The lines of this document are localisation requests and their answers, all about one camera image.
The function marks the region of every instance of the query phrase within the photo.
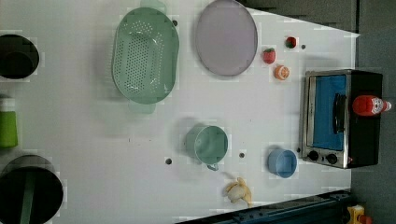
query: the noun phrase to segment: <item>bottle cap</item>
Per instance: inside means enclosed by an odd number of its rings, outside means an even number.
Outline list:
[[[386,101],[386,105],[387,105],[387,108],[385,109],[385,111],[392,109],[392,104],[390,102]]]
[[[15,111],[15,100],[12,98],[0,99],[0,112]]]

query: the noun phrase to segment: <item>toaster oven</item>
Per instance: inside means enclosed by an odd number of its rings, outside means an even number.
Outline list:
[[[351,109],[353,100],[363,94],[382,97],[381,74],[306,73],[303,160],[344,169],[378,164],[381,117],[360,117]]]

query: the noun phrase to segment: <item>green cup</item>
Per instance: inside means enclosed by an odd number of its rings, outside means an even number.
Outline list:
[[[187,151],[190,156],[207,165],[212,171],[219,169],[228,149],[227,134],[217,126],[197,125],[187,134]]]
[[[0,148],[18,145],[17,118],[13,99],[0,99]]]

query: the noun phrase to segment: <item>blue cup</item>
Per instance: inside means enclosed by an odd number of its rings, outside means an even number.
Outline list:
[[[297,158],[290,150],[275,149],[268,157],[268,169],[283,178],[291,177],[297,167]]]

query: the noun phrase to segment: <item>round plate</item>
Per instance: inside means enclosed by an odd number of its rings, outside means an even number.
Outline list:
[[[195,45],[204,66],[222,76],[243,73],[257,51],[257,29],[250,13],[234,0],[217,0],[198,20]]]

